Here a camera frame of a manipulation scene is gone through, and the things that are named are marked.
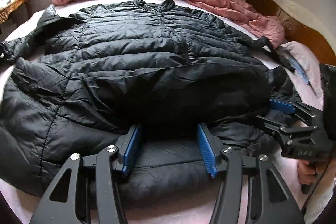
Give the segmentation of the right hand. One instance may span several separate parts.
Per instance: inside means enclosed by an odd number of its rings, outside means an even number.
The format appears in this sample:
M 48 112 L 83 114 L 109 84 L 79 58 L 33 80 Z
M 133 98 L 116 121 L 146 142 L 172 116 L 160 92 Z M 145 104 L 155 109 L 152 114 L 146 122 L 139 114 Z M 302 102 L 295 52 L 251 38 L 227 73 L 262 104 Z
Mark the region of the right hand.
M 327 167 L 327 161 L 310 164 L 306 160 L 297 160 L 298 180 L 302 185 L 310 185 L 317 179 L 317 175 L 323 174 Z

